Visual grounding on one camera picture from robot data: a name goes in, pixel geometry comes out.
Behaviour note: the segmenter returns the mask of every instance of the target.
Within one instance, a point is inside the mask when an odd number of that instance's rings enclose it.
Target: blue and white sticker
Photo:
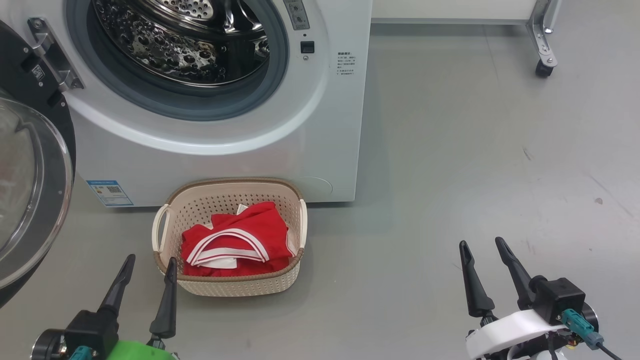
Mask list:
[[[124,193],[118,181],[89,181],[86,182],[93,192],[98,195],[98,199],[105,206],[133,206],[127,194]]]

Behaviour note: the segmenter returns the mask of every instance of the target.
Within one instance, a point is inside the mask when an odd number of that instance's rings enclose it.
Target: basket rim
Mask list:
[[[173,194],[171,194],[171,196],[169,196],[165,203],[171,206],[171,203],[175,200],[175,198],[178,197],[178,195],[188,189],[195,188],[197,186],[234,183],[263,183],[284,185],[291,189],[296,194],[296,196],[298,196],[298,200],[304,200],[300,190],[298,190],[298,188],[289,181],[283,179],[277,179],[275,177],[219,177],[216,179],[194,181],[192,183],[182,185],[178,190],[175,190]]]
[[[260,275],[249,275],[249,276],[225,276],[225,277],[209,277],[209,276],[188,276],[183,274],[178,274],[178,281],[193,281],[193,282],[241,282],[241,281],[256,281],[256,280],[268,280],[274,279],[275,277],[280,277],[285,275],[286,273],[293,270],[294,267],[300,263],[302,259],[302,255],[304,255],[305,249],[298,249],[298,255],[293,258],[293,261],[286,268],[277,271],[270,272],[267,274]],[[163,274],[166,274],[166,266],[163,264],[162,259],[160,258],[160,253],[158,251],[154,251],[154,258],[156,259],[156,265],[158,269]]]

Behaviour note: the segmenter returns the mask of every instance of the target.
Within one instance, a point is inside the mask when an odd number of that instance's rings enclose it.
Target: white basket handle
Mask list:
[[[307,203],[300,199],[300,247],[307,244]]]
[[[156,213],[156,217],[154,218],[153,230],[151,231],[151,246],[154,251],[162,254],[164,250],[164,239],[166,238],[166,232],[169,230],[169,216],[171,215],[171,209],[169,208],[169,204],[164,204],[162,208],[158,210]],[[166,214],[166,219],[164,220],[164,230],[162,232],[162,239],[160,243],[158,243],[158,227],[160,226],[160,220],[162,220],[162,216]]]

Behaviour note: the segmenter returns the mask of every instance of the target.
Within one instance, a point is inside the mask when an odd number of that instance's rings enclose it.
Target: laundry basket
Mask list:
[[[240,204],[251,206],[264,201],[273,201],[276,204],[280,216],[289,227],[287,237],[298,249],[296,257],[289,260],[289,266],[279,272],[240,277],[198,277],[182,274],[182,232],[195,224],[210,222],[212,214],[235,214]],[[178,261],[178,284],[190,293],[211,297],[278,293],[288,289],[298,277],[300,260],[307,240],[307,205],[292,184],[279,179],[233,178],[199,181],[177,190],[158,210],[151,238],[158,269],[164,274],[169,259],[175,257]]]

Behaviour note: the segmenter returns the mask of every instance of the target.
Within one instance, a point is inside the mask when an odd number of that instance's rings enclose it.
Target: gray floor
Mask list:
[[[565,1],[550,40],[560,66],[547,80],[532,74],[524,28],[373,27],[356,202],[310,210],[288,291],[179,291],[168,349],[183,360],[466,359],[477,320],[466,314],[458,242],[469,242],[505,316],[517,307],[493,245],[503,236],[532,275],[585,290],[606,344],[636,358],[639,10],[634,0]],[[147,341],[163,288],[153,215],[105,209],[79,181],[51,253],[0,310],[3,359],[26,358],[44,329],[95,309],[129,253],[138,260],[120,336]],[[584,345],[566,354],[605,359]]]

